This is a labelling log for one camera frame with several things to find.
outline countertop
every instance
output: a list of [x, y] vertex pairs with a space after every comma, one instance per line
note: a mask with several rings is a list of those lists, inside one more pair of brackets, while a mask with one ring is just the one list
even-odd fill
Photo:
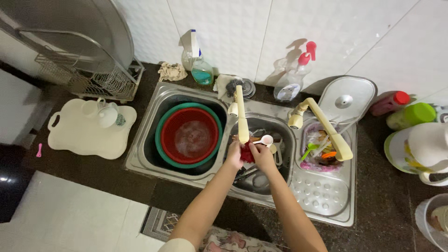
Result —
[[[126, 152], [121, 157], [106, 160], [99, 156], [80, 156], [69, 151], [50, 149], [47, 144], [47, 119], [44, 127], [37, 133], [30, 151], [26, 153], [22, 165], [182, 214], [200, 189], [124, 168], [126, 153], [159, 78], [159, 65], [144, 66], [146, 70], [134, 101], [126, 104], [134, 107], [138, 116], [130, 130]], [[191, 75], [171, 83], [212, 91], [211, 85], [196, 84]], [[256, 88], [252, 100], [278, 104], [273, 98], [273, 87], [256, 84]], [[55, 102], [51, 114], [60, 111], [70, 99], [77, 98], [59, 87], [47, 88], [46, 94], [48, 99]], [[307, 94], [301, 95], [293, 102], [282, 105], [293, 107], [309, 97]], [[391, 133], [384, 116], [373, 117], [367, 114], [358, 123], [355, 224], [344, 228], [313, 221], [329, 251], [439, 251], [418, 230], [414, 212], [421, 201], [448, 190], [446, 187], [425, 185], [416, 175], [394, 168], [383, 152], [383, 143]], [[39, 143], [43, 144], [41, 158], [36, 157]], [[276, 210], [272, 208], [227, 197], [214, 225], [286, 246], [282, 226]]]

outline faucet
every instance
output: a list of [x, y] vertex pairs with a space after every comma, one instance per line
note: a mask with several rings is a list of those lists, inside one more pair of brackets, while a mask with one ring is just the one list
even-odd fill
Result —
[[244, 111], [243, 87], [241, 85], [236, 86], [233, 97], [234, 102], [228, 107], [227, 113], [230, 116], [238, 117], [238, 138], [240, 143], [245, 144], [249, 141], [249, 127]]
[[293, 130], [298, 130], [303, 126], [303, 113], [305, 110], [310, 107], [313, 111], [316, 118], [322, 124], [324, 130], [328, 134], [333, 147], [336, 149], [336, 159], [338, 161], [350, 160], [353, 158], [352, 150], [344, 138], [337, 133], [333, 125], [328, 121], [327, 117], [317, 105], [316, 101], [313, 98], [307, 98], [303, 102], [301, 102], [295, 109], [291, 110], [291, 115], [288, 117], [288, 127]]

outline hand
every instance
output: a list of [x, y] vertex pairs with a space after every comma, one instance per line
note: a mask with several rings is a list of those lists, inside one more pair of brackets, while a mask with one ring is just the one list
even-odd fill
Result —
[[268, 174], [271, 171], [277, 171], [274, 157], [268, 147], [263, 144], [249, 143], [249, 148], [254, 156], [255, 164], [262, 172]]
[[228, 147], [227, 151], [227, 159], [225, 160], [225, 164], [230, 165], [235, 170], [241, 169], [243, 167], [243, 161], [241, 158], [241, 144], [240, 141], [233, 141]]

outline white sleeve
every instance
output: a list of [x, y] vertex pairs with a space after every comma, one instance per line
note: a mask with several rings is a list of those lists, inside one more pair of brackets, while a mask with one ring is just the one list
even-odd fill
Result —
[[188, 240], [176, 238], [165, 243], [158, 252], [196, 252], [196, 250]]

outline wire dish rack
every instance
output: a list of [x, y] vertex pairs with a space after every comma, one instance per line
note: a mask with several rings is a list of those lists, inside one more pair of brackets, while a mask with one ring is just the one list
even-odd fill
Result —
[[49, 45], [39, 48], [35, 61], [41, 65], [39, 77], [49, 82], [64, 86], [69, 92], [82, 97], [103, 97], [119, 100], [122, 103], [132, 101], [137, 92], [138, 84], [145, 68], [134, 56], [131, 65], [125, 69], [115, 58], [94, 40], [71, 31], [17, 29], [19, 37], [22, 33], [63, 33], [91, 41], [101, 48], [106, 59], [95, 61], [89, 58], [65, 51], [55, 51]]

